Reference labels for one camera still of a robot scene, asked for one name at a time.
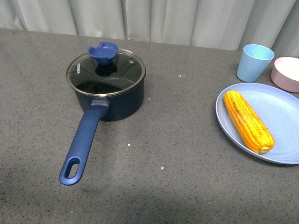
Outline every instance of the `pink bowl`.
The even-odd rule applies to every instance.
[[[299,92],[299,58],[280,57],[271,73],[275,85],[288,92]]]

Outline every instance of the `saucepan handle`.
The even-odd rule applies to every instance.
[[[83,114],[60,171],[59,180],[62,184],[73,185],[81,179],[99,120],[108,112],[108,109],[108,105],[92,104]],[[75,164],[78,164],[76,174],[69,178],[71,168]]]

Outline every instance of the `lid rim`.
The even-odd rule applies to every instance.
[[[137,56],[135,53],[129,51],[129,50],[125,50],[125,49],[119,49],[118,51],[118,54],[125,54],[125,55],[129,55],[131,57],[133,57],[141,66],[141,75],[139,77],[139,79],[131,86],[127,87],[126,89],[123,89],[121,91],[117,91],[117,92],[111,92],[111,93],[106,93],[106,94],[95,94],[95,93],[88,93],[88,92],[85,92],[83,90],[80,90],[78,89],[76,86],[74,86],[72,83],[71,83],[71,80],[70,80],[70,71],[71,69],[80,61],[80,60],[83,60],[83,59],[86,59],[88,57],[91,57],[88,53],[84,53],[80,56],[78,56],[77,58],[75,58],[71,63],[70,65],[68,66],[67,70],[66,70],[66,80],[69,84],[69,86],[76,92],[78,93],[81,93],[81,94],[84,94],[86,96],[90,96],[90,97],[110,97],[110,96],[115,96],[115,95],[119,95],[119,94],[122,94],[122,93],[125,93],[131,89],[133,89],[135,86],[137,86],[140,82],[143,81],[143,79],[145,78],[145,75],[146,75],[146,67],[145,67],[145,64],[144,62],[141,60],[141,58],[139,56]]]

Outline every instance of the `light blue cup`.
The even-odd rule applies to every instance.
[[[255,82],[274,58],[274,52],[262,45],[249,44],[243,48],[237,77],[247,83]]]

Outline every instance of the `white curtain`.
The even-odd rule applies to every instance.
[[[299,0],[0,0],[0,28],[299,57]]]

